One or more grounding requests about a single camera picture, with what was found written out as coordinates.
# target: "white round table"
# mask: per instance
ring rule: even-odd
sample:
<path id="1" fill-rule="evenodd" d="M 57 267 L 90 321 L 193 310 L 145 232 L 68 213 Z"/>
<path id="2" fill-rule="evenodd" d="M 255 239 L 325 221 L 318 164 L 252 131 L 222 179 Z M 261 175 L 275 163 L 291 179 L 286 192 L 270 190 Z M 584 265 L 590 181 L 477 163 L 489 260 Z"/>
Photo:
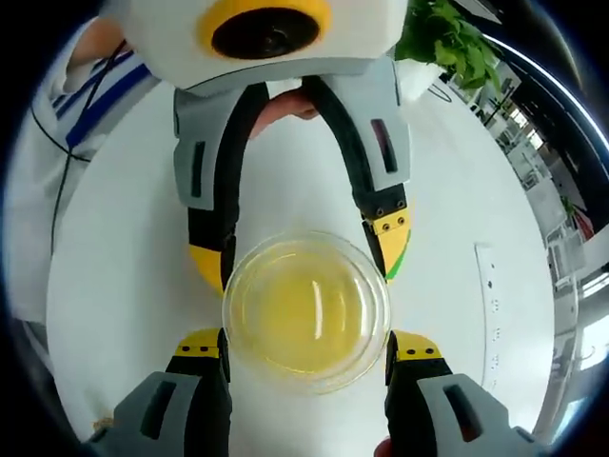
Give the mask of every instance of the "white round table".
<path id="1" fill-rule="evenodd" d="M 532 429 L 553 348 L 545 251 L 509 163 L 452 98 L 448 104 L 426 93 L 403 109 L 412 132 L 406 195 L 413 234 L 389 287 L 393 328 L 433 339 L 454 372 L 478 383 L 495 370 L 492 393 L 508 407 L 511 424 Z M 187 251 L 171 100 L 172 88 L 161 84 L 131 110 L 90 164 L 59 233 L 49 350 L 62 403 L 83 440 L 152 371 L 165 369 L 187 333 L 221 325 L 220 299 Z M 237 261 L 289 229 L 333 232 L 368 251 L 342 156 L 321 119 L 287 118 L 248 144 L 241 208 Z M 493 342 L 493 367 L 477 243 L 492 247 L 499 268 L 501 339 Z M 387 435 L 383 362 L 320 397 L 277 391 L 235 357 L 231 365 L 231 455 L 370 456 Z"/>

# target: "green stripe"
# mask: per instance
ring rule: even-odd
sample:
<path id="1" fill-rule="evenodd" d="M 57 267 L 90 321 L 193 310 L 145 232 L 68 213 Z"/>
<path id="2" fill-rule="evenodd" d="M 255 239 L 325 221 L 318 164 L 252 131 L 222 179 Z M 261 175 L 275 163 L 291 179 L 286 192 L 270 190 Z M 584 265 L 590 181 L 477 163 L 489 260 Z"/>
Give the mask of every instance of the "green stripe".
<path id="1" fill-rule="evenodd" d="M 403 246 L 403 251 L 400 254 L 400 257 L 398 257 L 398 260 L 396 260 L 396 263 L 393 265 L 391 270 L 385 276 L 385 279 L 387 281 L 389 281 L 391 279 L 394 279 L 396 277 L 396 275 L 398 274 L 398 271 L 400 270 L 400 267 L 402 266 L 403 257 L 406 254 L 406 248 L 408 248 L 408 242 L 410 241 L 410 235 L 411 234 L 412 234 L 412 230 L 409 230 L 408 231 L 408 238 L 406 238 L 406 244 Z"/>

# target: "glass bowl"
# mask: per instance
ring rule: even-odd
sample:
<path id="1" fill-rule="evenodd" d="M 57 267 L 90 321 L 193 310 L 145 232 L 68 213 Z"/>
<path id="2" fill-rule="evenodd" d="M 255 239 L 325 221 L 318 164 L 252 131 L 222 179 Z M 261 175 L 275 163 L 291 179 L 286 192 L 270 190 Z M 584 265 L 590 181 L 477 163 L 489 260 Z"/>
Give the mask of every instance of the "glass bowl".
<path id="1" fill-rule="evenodd" d="M 284 387 L 326 393 L 379 359 L 386 284 L 363 252 L 321 232 L 275 236 L 234 269 L 223 300 L 231 355 Z"/>

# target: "camera lens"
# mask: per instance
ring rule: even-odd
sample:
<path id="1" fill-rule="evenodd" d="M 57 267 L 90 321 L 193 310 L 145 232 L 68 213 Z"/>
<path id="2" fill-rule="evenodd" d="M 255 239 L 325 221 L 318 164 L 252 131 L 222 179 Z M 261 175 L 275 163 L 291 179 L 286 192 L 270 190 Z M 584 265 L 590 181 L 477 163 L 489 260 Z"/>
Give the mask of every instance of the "camera lens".
<path id="1" fill-rule="evenodd" d="M 319 33 L 317 22 L 303 12 L 262 8 L 228 19 L 214 32 L 211 45 L 226 57 L 259 60 L 305 48 Z"/>

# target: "yellow liquid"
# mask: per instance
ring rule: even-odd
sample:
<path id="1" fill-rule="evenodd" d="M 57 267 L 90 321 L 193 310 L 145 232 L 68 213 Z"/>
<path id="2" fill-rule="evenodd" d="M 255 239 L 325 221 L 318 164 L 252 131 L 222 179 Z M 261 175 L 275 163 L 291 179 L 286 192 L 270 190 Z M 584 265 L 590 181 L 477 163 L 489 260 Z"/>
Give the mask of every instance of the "yellow liquid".
<path id="1" fill-rule="evenodd" d="M 362 338 L 362 297 L 350 266 L 336 253 L 279 254 L 237 294 L 249 350 L 289 371 L 337 366 Z"/>

